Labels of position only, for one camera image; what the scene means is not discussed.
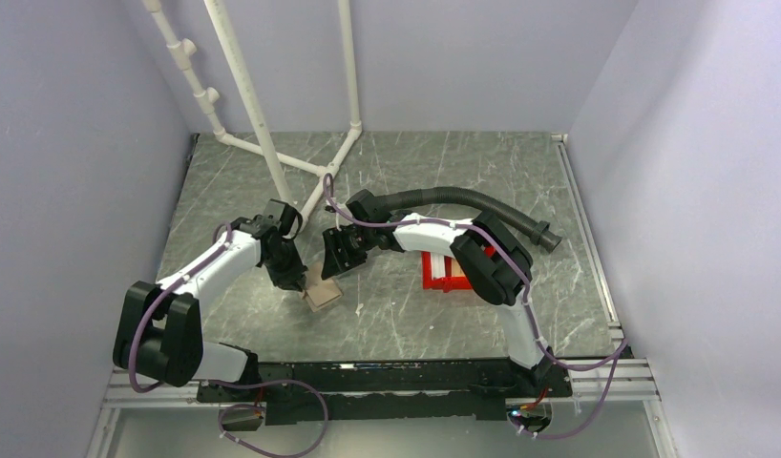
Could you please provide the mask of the beige card holder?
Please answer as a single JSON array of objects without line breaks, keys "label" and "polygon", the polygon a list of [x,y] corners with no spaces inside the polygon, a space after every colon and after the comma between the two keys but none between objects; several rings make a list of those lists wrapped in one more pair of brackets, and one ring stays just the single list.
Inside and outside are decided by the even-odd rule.
[{"label": "beige card holder", "polygon": [[302,291],[302,299],[312,312],[320,312],[331,306],[343,296],[334,278],[322,278],[323,264],[312,263],[306,271],[306,283]]}]

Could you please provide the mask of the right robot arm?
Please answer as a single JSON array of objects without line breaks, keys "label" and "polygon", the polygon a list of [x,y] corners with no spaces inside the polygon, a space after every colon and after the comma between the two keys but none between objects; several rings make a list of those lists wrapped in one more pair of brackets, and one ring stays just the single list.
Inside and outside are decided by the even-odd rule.
[{"label": "right robot arm", "polygon": [[492,212],[473,219],[439,219],[392,213],[364,193],[348,203],[348,224],[325,230],[323,279],[364,264],[372,249],[428,252],[455,260],[471,289],[496,310],[513,365],[517,392],[534,396],[545,388],[552,365],[531,304],[533,259]]}]

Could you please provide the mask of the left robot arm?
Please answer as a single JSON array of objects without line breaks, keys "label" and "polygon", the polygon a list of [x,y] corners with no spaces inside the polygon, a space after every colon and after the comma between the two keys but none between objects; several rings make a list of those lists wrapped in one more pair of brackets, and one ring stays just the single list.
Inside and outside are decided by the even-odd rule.
[{"label": "left robot arm", "polygon": [[252,398],[263,381],[257,354],[206,341],[201,309],[255,267],[266,270],[274,287],[303,291],[307,268],[294,241],[303,222],[290,204],[272,199],[259,215],[218,225],[210,247],[177,272],[135,282],[124,297],[113,350],[133,391],[207,381],[235,400]]}]

